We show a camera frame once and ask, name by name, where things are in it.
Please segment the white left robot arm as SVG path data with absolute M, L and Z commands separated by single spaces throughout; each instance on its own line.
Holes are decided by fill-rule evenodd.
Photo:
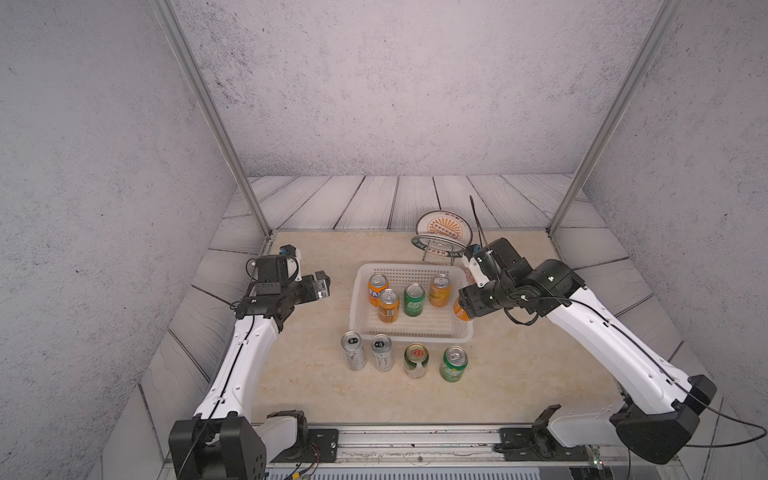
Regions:
M 252 424 L 252 403 L 269 351 L 296 306 L 324 299 L 331 279 L 302 274 L 300 251 L 284 245 L 275 255 L 248 260 L 245 296 L 232 305 L 236 321 L 228 349 L 204 400 L 169 434 L 179 479 L 263 479 L 279 456 L 300 461 L 310 449 L 305 414 L 273 413 Z

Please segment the white Monster can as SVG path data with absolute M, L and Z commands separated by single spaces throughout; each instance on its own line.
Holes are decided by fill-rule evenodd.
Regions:
M 362 337 L 355 331 L 346 332 L 341 338 L 347 367 L 352 371 L 362 370 L 366 365 L 366 355 Z
M 372 339 L 371 351 L 374 367 L 380 372 L 388 372 L 394 366 L 392 340 L 385 334 L 378 334 Z

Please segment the orange Fanta can back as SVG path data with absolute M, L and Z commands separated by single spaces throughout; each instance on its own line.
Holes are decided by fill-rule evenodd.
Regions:
M 374 273 L 368 281 L 369 302 L 377 307 L 381 293 L 389 288 L 389 280 L 384 274 Z

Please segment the orange fanta can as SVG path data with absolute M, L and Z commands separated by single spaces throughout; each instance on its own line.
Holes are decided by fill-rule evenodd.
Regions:
M 453 312 L 454 315 L 462 321 L 469 322 L 471 321 L 471 318 L 469 317 L 468 313 L 464 310 L 464 308 L 461 306 L 459 300 L 456 300 L 453 304 Z
M 384 274 L 374 273 L 368 281 L 369 302 L 377 307 L 381 293 L 389 288 L 389 280 Z

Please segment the orange Fanta can front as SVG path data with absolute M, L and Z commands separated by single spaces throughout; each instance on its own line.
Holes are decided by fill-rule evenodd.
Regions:
M 468 313 L 464 310 L 464 308 L 461 306 L 459 300 L 456 300 L 453 304 L 453 312 L 454 315 L 462 321 L 469 322 L 471 321 L 471 318 L 469 317 Z

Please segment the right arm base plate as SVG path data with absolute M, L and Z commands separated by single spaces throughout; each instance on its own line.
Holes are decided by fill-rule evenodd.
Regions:
M 508 462 L 586 462 L 589 459 L 584 446 L 564 447 L 546 428 L 501 428 L 499 436 L 493 451 Z

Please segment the small orange can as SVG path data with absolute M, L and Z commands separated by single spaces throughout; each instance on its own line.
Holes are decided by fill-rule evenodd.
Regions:
M 378 299 L 378 318 L 383 323 L 394 323 L 399 316 L 400 300 L 397 292 L 391 288 L 383 290 Z

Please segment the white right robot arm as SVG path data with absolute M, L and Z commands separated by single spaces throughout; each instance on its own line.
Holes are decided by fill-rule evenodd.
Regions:
M 623 401 L 591 411 L 553 405 L 539 417 L 545 438 L 563 447 L 623 445 L 663 465 L 691 440 L 717 388 L 655 353 L 601 303 L 568 265 L 550 259 L 533 268 L 505 238 L 468 246 L 462 261 L 475 282 L 459 292 L 468 318 L 520 308 L 562 328 L 617 382 Z

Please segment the green Sprite can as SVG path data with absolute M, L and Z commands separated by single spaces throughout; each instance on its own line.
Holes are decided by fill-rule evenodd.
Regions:
M 467 353 L 460 346 L 449 346 L 443 353 L 439 373 L 449 382 L 458 382 L 468 365 Z

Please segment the white plastic basket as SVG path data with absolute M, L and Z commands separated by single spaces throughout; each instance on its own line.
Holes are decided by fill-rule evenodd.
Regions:
M 405 313 L 398 314 L 393 323 L 385 323 L 378 317 L 378 310 L 369 301 L 368 282 L 372 275 L 382 274 L 390 282 L 390 287 L 403 296 L 405 288 L 413 283 L 424 289 L 438 274 L 448 276 L 451 283 L 449 303 L 437 308 L 430 303 L 416 317 Z M 385 334 L 395 342 L 426 342 L 463 344 L 473 338 L 473 323 L 456 317 L 453 305 L 461 288 L 468 285 L 462 268 L 450 265 L 367 263 L 362 265 L 354 281 L 350 304 L 349 329 L 370 340 L 378 334 Z

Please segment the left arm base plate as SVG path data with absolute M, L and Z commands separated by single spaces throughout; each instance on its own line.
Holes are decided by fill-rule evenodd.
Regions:
M 292 447 L 280 453 L 273 463 L 335 463 L 339 446 L 339 430 L 310 428 L 306 440 L 301 440 L 298 447 Z

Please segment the green gold-top can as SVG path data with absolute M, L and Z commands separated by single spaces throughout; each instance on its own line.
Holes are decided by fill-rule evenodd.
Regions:
M 421 343 L 412 343 L 404 351 L 404 369 L 412 379 L 423 378 L 429 362 L 428 349 Z

